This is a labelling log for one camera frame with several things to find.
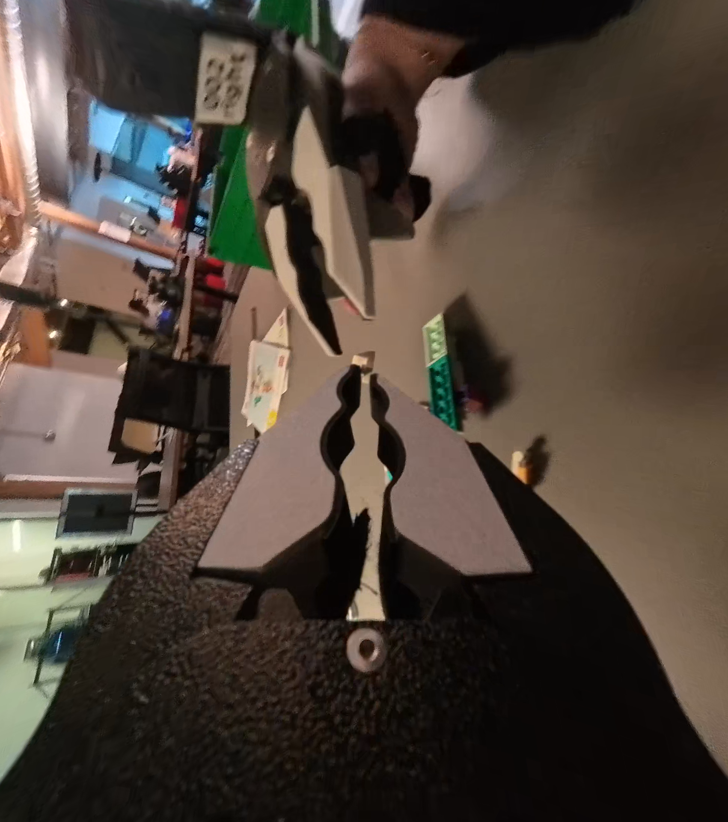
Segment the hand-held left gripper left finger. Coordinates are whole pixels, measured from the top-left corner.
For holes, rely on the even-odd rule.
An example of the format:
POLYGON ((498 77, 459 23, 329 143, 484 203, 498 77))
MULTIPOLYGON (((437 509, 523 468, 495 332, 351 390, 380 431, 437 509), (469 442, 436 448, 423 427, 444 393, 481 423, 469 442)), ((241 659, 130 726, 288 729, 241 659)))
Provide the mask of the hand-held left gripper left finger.
POLYGON ((359 367, 339 372, 259 437, 198 575, 263 575, 332 529, 347 502, 341 467, 355 446, 361 378, 359 367))

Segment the multicolour lego model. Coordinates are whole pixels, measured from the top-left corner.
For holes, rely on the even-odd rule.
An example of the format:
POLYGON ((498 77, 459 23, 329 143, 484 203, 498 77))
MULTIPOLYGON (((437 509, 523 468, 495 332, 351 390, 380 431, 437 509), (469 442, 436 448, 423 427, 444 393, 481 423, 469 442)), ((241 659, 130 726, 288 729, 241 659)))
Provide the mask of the multicolour lego model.
POLYGON ((467 376, 458 337, 444 313, 434 315, 421 329, 431 415, 453 431, 462 433, 467 417, 485 411, 485 395, 467 376))

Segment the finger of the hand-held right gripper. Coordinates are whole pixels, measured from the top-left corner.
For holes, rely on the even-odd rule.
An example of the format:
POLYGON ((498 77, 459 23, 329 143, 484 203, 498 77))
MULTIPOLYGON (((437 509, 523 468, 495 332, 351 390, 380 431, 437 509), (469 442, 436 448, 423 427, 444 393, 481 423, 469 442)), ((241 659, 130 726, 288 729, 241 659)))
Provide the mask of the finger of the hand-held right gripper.
POLYGON ((283 293, 319 347, 341 355, 335 320, 324 292, 324 263, 311 222, 302 215, 292 228, 284 205, 267 214, 264 236, 273 272, 283 293))
POLYGON ((371 241, 411 239, 414 224, 395 205, 365 190, 357 172, 331 159, 327 128, 308 106, 295 129, 291 173, 309 203, 328 279, 360 316, 375 319, 371 241))

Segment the colourful instruction booklet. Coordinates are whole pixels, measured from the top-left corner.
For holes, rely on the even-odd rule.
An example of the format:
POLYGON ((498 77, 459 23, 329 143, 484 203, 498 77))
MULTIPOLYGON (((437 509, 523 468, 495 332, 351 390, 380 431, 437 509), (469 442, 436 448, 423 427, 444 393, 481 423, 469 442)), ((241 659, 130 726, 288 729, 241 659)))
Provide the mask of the colourful instruction booklet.
POLYGON ((246 389, 241 414, 260 435, 276 424, 287 392, 291 364, 290 323, 283 309, 261 340, 249 345, 246 389))

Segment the black mesh office chair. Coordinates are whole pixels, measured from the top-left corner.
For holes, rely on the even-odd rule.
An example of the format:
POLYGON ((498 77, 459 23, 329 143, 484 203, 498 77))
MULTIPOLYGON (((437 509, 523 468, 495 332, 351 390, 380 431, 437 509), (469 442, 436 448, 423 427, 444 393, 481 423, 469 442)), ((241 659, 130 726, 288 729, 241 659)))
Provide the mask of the black mesh office chair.
POLYGON ((228 445, 231 417, 231 367, 183 361, 151 348, 131 347, 122 374, 122 390, 113 416, 108 451, 114 464, 133 463, 156 446, 138 450, 124 442, 128 420, 174 429, 205 444, 192 448, 195 463, 214 467, 228 445))

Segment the person's right hand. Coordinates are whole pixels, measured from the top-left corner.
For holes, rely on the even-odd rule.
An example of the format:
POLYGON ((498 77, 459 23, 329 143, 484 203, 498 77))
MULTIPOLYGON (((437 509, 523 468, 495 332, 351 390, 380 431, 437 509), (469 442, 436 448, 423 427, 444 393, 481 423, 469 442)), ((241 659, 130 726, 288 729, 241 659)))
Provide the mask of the person's right hand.
POLYGON ((344 117, 389 117, 411 167, 419 131, 417 106, 465 45, 457 36, 385 15, 363 15, 342 71, 344 117))

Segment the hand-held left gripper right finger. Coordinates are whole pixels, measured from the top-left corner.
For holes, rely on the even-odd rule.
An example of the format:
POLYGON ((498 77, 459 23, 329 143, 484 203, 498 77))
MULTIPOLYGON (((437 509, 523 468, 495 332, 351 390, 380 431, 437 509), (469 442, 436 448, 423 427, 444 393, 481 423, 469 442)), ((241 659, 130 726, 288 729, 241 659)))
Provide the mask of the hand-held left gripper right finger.
POLYGON ((378 375, 370 382, 395 579, 490 579, 532 565, 461 434, 378 375))

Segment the green plastic bin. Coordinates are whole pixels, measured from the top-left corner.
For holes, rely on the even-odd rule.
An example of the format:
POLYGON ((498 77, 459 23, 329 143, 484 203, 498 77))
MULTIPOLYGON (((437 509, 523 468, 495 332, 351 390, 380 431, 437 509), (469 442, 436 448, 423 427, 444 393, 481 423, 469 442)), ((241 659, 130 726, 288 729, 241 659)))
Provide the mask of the green plastic bin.
MULTIPOLYGON (((325 17, 318 1, 253 2, 250 18, 262 25, 304 36, 312 45, 320 40, 325 17)), ((208 225, 208 254, 224 263, 271 271, 256 222, 249 191, 246 143, 249 124, 223 130, 215 169, 212 214, 208 225)))

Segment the person's right forearm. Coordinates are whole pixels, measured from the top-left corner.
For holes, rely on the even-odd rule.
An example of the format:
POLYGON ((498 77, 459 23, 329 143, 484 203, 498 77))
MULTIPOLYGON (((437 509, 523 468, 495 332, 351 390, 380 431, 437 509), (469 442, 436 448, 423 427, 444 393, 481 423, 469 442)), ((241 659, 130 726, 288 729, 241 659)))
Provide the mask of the person's right forearm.
POLYGON ((636 1, 366 1, 363 15, 461 39, 443 70, 461 77, 509 52, 583 41, 632 12, 636 1))

